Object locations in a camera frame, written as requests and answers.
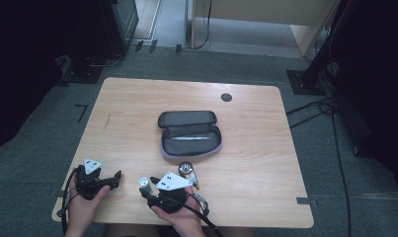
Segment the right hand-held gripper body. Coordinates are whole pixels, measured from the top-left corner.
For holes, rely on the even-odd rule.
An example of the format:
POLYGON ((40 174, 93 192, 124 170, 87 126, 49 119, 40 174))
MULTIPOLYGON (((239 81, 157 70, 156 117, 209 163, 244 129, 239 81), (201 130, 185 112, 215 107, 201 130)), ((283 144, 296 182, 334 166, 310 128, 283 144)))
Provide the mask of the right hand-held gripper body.
POLYGON ((168 172, 155 188, 158 190, 157 204, 167 213, 175 213, 184 207, 187 201, 186 188, 193 185, 185 178, 168 172))

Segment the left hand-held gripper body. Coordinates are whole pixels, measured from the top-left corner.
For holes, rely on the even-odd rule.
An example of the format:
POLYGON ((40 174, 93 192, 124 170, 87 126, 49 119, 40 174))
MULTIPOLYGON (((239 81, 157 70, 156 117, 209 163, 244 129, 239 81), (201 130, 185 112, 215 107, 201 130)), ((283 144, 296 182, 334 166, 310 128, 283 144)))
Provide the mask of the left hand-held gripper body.
POLYGON ((84 159, 84 164, 79 166, 76 178, 76 190, 85 199, 93 199, 102 188, 101 174, 102 163, 99 161, 84 159))

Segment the small white cylinder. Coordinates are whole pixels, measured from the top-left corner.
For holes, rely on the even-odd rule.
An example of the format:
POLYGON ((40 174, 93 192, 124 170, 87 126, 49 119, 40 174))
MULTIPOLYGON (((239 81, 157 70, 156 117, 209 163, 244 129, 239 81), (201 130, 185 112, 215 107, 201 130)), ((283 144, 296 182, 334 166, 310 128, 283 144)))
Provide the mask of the small white cylinder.
POLYGON ((150 182, 146 177, 141 177, 139 179, 139 185, 142 190, 147 191, 148 193, 152 192, 150 182))

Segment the grey zip pencil case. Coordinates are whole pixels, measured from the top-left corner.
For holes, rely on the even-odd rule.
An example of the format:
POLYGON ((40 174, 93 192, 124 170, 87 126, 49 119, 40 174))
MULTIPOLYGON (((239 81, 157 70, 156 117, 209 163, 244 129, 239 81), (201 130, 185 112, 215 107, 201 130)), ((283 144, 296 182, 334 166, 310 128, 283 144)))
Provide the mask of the grey zip pencil case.
POLYGON ((212 111, 171 111, 158 118, 162 129, 161 151, 165 158, 198 157, 217 152, 222 135, 212 111), (171 140, 176 136, 209 136, 211 140, 171 140))

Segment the silver pen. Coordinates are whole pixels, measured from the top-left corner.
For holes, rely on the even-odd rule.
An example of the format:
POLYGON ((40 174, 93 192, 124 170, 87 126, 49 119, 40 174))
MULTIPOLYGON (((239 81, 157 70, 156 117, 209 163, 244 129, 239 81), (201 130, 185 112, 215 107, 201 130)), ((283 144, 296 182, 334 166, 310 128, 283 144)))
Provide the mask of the silver pen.
POLYGON ((180 140, 180 141, 193 141, 193 140, 211 140, 212 137, 209 136, 176 136, 171 137, 171 140, 180 140))

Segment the person's right hand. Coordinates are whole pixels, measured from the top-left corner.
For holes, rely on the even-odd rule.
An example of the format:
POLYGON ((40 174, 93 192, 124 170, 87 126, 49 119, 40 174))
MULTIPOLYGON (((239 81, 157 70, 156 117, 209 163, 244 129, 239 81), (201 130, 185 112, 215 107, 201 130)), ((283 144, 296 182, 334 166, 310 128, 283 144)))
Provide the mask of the person's right hand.
POLYGON ((159 218, 171 223, 176 231, 187 231, 188 229, 202 230, 201 220, 199 219, 199 217, 185 207, 175 213, 167 213, 156 205, 153 205, 151 209, 156 213, 159 218))

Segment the person's left hand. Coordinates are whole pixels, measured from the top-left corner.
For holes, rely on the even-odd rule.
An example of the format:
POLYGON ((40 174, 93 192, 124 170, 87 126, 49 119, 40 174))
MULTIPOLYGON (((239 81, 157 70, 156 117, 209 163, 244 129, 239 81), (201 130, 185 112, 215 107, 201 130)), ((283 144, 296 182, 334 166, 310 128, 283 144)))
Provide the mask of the person's left hand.
POLYGON ((70 182, 70 191, 73 200, 69 202, 68 227, 76 226, 87 229, 94 220, 101 201, 108 195, 110 188, 102 187, 93 199, 85 199, 76 191, 76 176, 73 175, 70 182))

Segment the silver metal compass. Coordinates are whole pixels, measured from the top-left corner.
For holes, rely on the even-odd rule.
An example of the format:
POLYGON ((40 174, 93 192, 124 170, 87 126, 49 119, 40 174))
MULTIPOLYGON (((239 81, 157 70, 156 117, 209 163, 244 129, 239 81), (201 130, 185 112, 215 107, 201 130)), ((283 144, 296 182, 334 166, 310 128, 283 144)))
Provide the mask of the silver metal compass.
MULTIPOLYGON (((199 189, 199 180, 197 178, 195 169, 190 162, 183 162, 179 165, 179 174, 186 180, 192 182, 195 188, 199 189)), ((201 204, 202 214, 205 217, 208 217, 209 207, 207 201, 199 194, 195 194, 195 197, 201 204)))

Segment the dark curtain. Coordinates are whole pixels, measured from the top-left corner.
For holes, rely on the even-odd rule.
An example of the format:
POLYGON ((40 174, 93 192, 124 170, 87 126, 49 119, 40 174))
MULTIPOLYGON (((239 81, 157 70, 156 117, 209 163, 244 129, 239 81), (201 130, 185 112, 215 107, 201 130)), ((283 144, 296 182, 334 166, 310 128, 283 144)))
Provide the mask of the dark curtain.
POLYGON ((51 48, 51 5, 0 0, 0 147, 62 76, 51 48))
POLYGON ((350 104, 357 146, 389 169, 398 185, 398 0, 350 0, 333 32, 333 80, 350 104))

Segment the grey tape strip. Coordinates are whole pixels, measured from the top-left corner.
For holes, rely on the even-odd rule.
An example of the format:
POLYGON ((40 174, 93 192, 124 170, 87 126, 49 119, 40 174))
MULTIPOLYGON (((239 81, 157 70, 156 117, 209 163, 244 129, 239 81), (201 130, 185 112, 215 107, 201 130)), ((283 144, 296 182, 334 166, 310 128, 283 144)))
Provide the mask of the grey tape strip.
POLYGON ((311 199, 309 197, 297 197, 296 198, 297 204, 308 204, 311 207, 317 207, 318 202, 316 199, 311 199))

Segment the black cabinet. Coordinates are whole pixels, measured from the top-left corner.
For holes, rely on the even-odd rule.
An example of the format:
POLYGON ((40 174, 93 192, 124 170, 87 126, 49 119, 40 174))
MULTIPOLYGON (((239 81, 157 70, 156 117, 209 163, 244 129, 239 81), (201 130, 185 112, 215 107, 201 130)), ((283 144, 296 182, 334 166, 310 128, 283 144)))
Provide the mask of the black cabinet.
POLYGON ((124 58, 138 21, 135 0, 67 0, 63 41, 70 65, 63 81, 96 84, 104 67, 124 58))

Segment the black metal stand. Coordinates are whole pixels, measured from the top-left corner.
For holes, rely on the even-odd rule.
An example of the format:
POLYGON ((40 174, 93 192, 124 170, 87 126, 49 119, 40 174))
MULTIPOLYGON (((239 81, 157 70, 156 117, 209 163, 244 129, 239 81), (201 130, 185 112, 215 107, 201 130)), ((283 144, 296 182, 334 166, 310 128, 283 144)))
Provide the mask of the black metal stand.
POLYGON ((346 14, 351 2, 352 0, 340 0, 332 27, 330 28, 330 33, 308 68, 305 71, 286 71, 287 78, 295 95, 325 94, 325 87, 321 82, 320 74, 328 64, 334 62, 332 56, 332 44, 335 37, 343 28, 343 23, 346 19, 346 14))

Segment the light wooden furniture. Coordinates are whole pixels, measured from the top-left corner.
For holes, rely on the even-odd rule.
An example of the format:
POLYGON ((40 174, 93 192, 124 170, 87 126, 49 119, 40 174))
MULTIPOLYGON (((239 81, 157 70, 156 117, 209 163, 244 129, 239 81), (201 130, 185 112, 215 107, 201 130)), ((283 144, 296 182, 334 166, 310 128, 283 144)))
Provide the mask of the light wooden furniture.
POLYGON ((196 46, 196 18, 290 25, 302 56, 321 30, 329 27, 341 0, 192 0, 191 47, 196 46))

